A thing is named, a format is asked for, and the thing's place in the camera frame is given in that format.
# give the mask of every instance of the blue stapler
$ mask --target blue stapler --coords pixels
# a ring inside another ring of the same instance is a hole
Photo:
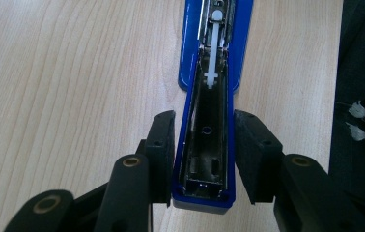
[[[225,214],[235,193],[234,106],[252,0],[186,0],[179,85],[187,92],[174,206]]]

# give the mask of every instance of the screw hole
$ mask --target screw hole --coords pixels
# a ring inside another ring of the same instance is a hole
[[[212,133],[212,128],[210,128],[210,127],[203,127],[202,133],[203,134],[211,134]]]
[[[154,143],[154,145],[155,146],[157,146],[157,147],[160,147],[160,146],[162,146],[162,141],[156,141],[155,143]]]
[[[217,6],[217,7],[223,7],[224,6],[224,1],[222,0],[216,0],[214,3],[213,3],[214,6]]]
[[[123,165],[126,167],[133,167],[137,166],[138,164],[140,164],[139,158],[128,158],[123,161]]]
[[[262,141],[262,143],[264,143],[264,145],[271,145],[272,144],[272,142],[269,141],[269,140],[264,140],[264,141]]]

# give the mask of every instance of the black object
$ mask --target black object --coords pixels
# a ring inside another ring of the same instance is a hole
[[[152,203],[170,202],[174,118],[174,111],[156,116],[147,140],[116,161],[107,184],[75,200],[65,190],[41,193],[6,231],[152,231]],[[237,110],[235,120],[237,165],[249,199],[276,196],[281,231],[365,231],[365,201],[339,190],[313,159],[284,156],[256,116]]]
[[[66,190],[41,193],[5,231],[152,231],[152,204],[170,205],[175,112],[158,114],[135,155],[118,159],[110,181],[73,200]]]
[[[279,186],[282,144],[255,115],[235,110],[235,162],[252,204],[272,202]]]

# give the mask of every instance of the light wood surface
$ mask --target light wood surface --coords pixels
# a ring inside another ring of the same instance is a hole
[[[174,109],[183,0],[0,0],[0,231],[32,196],[108,181]],[[327,169],[342,0],[255,0],[236,108]],[[237,175],[225,216],[154,206],[154,231],[276,231]]]

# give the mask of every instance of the wooden table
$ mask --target wooden table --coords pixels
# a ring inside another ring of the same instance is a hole
[[[32,196],[108,181],[174,109],[184,1],[0,0],[0,231]],[[342,0],[255,0],[236,108],[327,169]],[[154,231],[275,231],[237,175],[225,215],[154,206]]]

